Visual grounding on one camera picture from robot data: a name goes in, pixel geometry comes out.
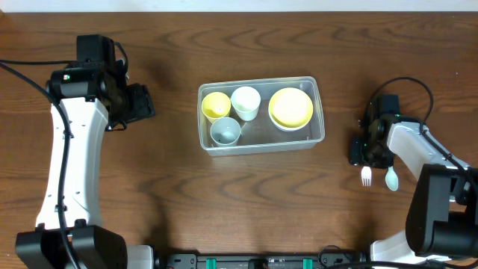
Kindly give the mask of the white plastic fork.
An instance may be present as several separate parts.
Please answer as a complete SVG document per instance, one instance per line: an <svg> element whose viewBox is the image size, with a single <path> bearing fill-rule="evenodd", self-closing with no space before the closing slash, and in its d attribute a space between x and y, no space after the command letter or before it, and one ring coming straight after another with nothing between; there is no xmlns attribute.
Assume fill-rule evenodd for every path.
<svg viewBox="0 0 478 269"><path fill-rule="evenodd" d="M361 169L361 183L365 187L370 187L372 182L372 170L368 166Z"/></svg>

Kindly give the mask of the yellow plastic bowl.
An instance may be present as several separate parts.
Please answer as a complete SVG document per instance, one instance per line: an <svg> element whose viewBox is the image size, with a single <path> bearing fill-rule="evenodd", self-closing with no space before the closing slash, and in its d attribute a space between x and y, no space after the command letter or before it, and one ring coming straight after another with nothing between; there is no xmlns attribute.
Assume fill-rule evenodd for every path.
<svg viewBox="0 0 478 269"><path fill-rule="evenodd" d="M283 126L295 127L305 117L312 117L314 105L304 91L286 87L273 94L269 101L268 113L271 113Z"/></svg>

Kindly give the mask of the yellow plastic cup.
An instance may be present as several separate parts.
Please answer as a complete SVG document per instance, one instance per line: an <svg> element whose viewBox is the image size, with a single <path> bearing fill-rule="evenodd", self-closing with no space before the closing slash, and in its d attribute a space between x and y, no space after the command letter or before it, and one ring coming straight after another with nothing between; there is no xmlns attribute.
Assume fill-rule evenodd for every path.
<svg viewBox="0 0 478 269"><path fill-rule="evenodd" d="M231 107L230 98L221 92L209 93L201 103L201 111L210 123L228 117Z"/></svg>

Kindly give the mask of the cream plastic bowl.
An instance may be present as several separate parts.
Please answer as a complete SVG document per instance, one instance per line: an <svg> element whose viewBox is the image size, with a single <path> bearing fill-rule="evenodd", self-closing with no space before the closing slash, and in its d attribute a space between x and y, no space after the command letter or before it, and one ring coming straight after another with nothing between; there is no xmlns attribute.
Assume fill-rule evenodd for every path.
<svg viewBox="0 0 478 269"><path fill-rule="evenodd" d="M299 125L298 126L295 126L295 127L287 127L287 126L283 126L279 123L278 120L276 120L276 118L271 114L269 113L269 118L270 120L272 121L273 125L281 130L281 131L284 131L284 132L295 132L295 131L298 131L302 128L304 128L311 120L311 117L305 117L303 120L300 120L299 122Z"/></svg>

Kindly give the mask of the grey plastic cup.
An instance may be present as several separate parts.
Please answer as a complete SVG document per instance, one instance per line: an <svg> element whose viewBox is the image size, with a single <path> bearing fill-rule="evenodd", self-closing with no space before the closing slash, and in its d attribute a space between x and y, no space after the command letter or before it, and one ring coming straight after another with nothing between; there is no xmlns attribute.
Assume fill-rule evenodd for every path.
<svg viewBox="0 0 478 269"><path fill-rule="evenodd" d="M231 117L223 117L211 125L210 135L219 147L236 146L241 136L241 127L237 120Z"/></svg>

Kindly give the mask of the cream plastic cup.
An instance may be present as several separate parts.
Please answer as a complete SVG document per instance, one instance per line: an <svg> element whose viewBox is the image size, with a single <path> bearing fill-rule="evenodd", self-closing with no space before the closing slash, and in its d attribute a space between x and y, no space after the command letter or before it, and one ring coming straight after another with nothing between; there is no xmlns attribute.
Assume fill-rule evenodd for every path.
<svg viewBox="0 0 478 269"><path fill-rule="evenodd" d="M243 121L254 120L261 104L259 92L249 86L236 89L231 96L232 107Z"/></svg>

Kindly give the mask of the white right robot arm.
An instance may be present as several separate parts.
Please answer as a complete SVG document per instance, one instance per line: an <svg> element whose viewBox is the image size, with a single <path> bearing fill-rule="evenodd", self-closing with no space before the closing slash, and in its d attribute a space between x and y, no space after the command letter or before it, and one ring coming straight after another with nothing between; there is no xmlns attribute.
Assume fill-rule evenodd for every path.
<svg viewBox="0 0 478 269"><path fill-rule="evenodd" d="M400 113L396 95L367 104L349 163L388 169L398 157L418 183L403 231L370 246L374 262L420 264L477 257L477 169L456 160L418 120Z"/></svg>

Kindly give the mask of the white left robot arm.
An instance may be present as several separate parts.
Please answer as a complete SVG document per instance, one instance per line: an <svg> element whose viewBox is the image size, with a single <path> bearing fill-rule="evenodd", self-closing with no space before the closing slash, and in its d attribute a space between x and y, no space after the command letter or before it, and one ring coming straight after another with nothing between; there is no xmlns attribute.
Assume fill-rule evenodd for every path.
<svg viewBox="0 0 478 269"><path fill-rule="evenodd" d="M77 58L54 71L43 91L52 102L53 144L46 195L35 228L16 237L28 268L153 268L148 245L129 246L105 229L99 165L106 132L155 115L147 88L129 84L121 45L99 34L76 40Z"/></svg>

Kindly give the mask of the clear plastic container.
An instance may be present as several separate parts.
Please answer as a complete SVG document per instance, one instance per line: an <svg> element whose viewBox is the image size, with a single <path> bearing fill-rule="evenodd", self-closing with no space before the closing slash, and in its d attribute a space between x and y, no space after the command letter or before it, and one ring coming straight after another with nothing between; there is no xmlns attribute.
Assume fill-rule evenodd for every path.
<svg viewBox="0 0 478 269"><path fill-rule="evenodd" d="M241 135L235 146L219 147L211 137L211 122L202 112L202 100L213 92L231 96L242 86L255 88L261 95L258 115L249 122L243 121L234 110L230 117L241 126ZM294 87L305 92L312 100L314 110L311 120L305 127L292 132L277 128L268 115L268 104L275 92L286 87ZM197 119L201 147L210 156L245 155L253 153L291 151L310 149L325 138L322 103L316 80L311 76L286 78L260 78L243 81L224 81L203 84L198 90Z"/></svg>

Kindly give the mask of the mint green plastic spoon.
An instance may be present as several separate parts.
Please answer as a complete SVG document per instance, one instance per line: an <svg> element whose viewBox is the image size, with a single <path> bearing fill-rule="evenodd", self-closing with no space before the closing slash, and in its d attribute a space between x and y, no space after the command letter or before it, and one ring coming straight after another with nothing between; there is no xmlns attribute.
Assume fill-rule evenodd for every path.
<svg viewBox="0 0 478 269"><path fill-rule="evenodd" d="M385 174L385 184L391 191L397 191L399 188L398 175L394 171L393 167L389 167L387 173Z"/></svg>

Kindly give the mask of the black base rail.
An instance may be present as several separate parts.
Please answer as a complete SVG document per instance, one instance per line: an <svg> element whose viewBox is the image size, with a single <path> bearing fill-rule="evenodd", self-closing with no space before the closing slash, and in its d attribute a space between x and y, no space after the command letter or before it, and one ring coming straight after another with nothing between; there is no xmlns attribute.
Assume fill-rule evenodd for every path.
<svg viewBox="0 0 478 269"><path fill-rule="evenodd" d="M321 269L351 262L367 262L367 254L355 250L329 248L318 254L287 255L202 255L198 253L155 254L158 269Z"/></svg>

